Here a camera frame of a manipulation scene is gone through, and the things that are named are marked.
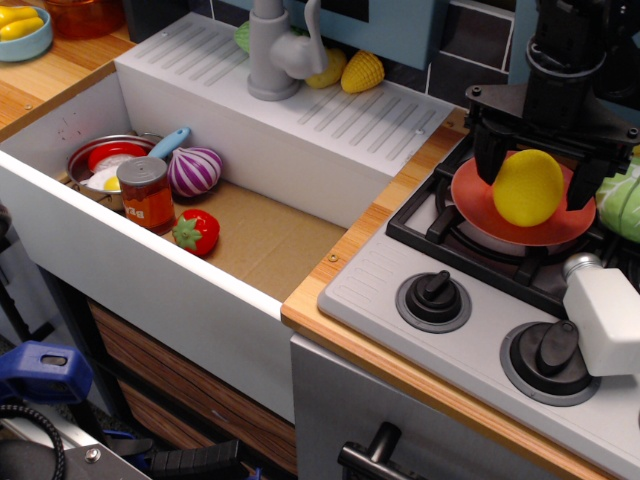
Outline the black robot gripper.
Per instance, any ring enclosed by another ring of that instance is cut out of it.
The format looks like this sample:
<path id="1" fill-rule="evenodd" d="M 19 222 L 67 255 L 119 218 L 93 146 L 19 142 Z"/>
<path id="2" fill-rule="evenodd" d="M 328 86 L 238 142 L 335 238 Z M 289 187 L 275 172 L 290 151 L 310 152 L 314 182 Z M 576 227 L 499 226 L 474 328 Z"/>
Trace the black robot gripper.
<path id="1" fill-rule="evenodd" d="M 559 153 L 576 162 L 566 200 L 568 211 L 578 211 L 606 178 L 626 172 L 639 143 L 638 128 L 595 96 L 599 70 L 533 67 L 522 84 L 469 87 L 466 125 L 480 179 L 492 185 L 508 150 L 518 144 Z"/>

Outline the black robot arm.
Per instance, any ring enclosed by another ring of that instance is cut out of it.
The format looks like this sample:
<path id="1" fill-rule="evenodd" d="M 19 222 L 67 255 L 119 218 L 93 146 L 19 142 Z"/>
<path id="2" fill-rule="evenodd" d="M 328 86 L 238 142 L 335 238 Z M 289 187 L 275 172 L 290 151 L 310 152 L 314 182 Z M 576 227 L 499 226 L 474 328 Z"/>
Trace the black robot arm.
<path id="1" fill-rule="evenodd" d="M 517 146 L 575 160 L 566 200 L 568 210 L 580 210 L 605 178 L 627 171 L 639 143 L 638 123 L 607 106 L 639 103 L 639 4 L 539 1 L 536 8 L 527 82 L 469 87 L 465 125 L 488 185 Z"/>

